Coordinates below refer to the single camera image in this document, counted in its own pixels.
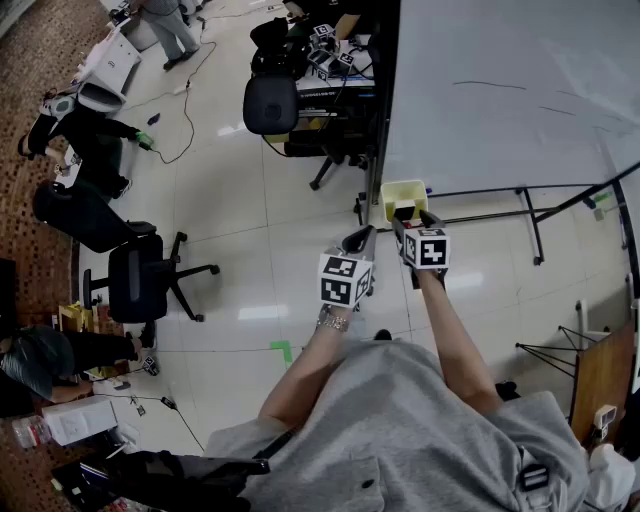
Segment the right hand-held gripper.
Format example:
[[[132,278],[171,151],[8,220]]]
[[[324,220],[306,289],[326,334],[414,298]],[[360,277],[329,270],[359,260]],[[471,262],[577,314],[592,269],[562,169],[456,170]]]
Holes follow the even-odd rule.
[[[431,271],[436,274],[442,286],[449,268],[451,239],[445,234],[443,221],[433,213],[421,210],[420,228],[411,226],[412,207],[396,208],[391,225],[399,245],[399,253],[403,263],[410,269],[411,283],[414,289],[420,288],[419,271]]]

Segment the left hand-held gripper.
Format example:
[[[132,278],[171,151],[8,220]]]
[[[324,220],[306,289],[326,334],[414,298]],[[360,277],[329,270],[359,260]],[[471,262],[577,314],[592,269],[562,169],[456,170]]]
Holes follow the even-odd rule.
[[[320,255],[318,294],[323,304],[354,309],[372,294],[376,238],[373,225],[360,227],[342,240],[341,248]]]

